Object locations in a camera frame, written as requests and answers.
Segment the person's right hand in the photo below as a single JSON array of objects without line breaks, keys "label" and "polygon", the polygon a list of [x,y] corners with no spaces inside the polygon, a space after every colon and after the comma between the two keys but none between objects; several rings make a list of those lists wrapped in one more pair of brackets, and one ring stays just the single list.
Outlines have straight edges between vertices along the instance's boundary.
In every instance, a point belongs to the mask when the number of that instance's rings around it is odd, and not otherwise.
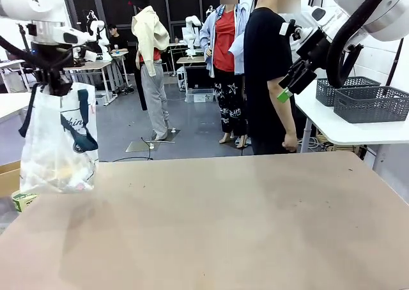
[{"label": "person's right hand", "polygon": [[296,152],[298,148],[298,139],[296,133],[287,133],[284,137],[282,146],[289,152]]}]

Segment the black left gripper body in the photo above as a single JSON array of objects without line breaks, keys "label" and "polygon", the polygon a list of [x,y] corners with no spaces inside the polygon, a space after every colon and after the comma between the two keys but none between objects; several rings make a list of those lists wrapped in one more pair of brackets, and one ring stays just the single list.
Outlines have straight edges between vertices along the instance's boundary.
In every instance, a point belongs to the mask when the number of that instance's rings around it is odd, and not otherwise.
[{"label": "black left gripper body", "polygon": [[63,68],[73,64],[73,47],[67,44],[42,45],[31,44],[32,55],[48,64],[47,68],[37,66],[40,70],[36,78],[41,91],[54,96],[65,96],[72,87],[72,80],[65,76]]}]

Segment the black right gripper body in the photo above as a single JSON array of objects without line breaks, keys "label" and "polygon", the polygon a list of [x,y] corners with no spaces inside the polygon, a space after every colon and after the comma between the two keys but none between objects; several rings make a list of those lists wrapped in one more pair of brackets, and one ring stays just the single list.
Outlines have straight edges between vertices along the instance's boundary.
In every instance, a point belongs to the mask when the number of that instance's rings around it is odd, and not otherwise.
[{"label": "black right gripper body", "polygon": [[328,50],[327,34],[323,31],[315,31],[297,50],[297,54],[301,58],[301,64],[296,72],[301,73],[305,69],[312,72],[317,69],[326,70]]}]

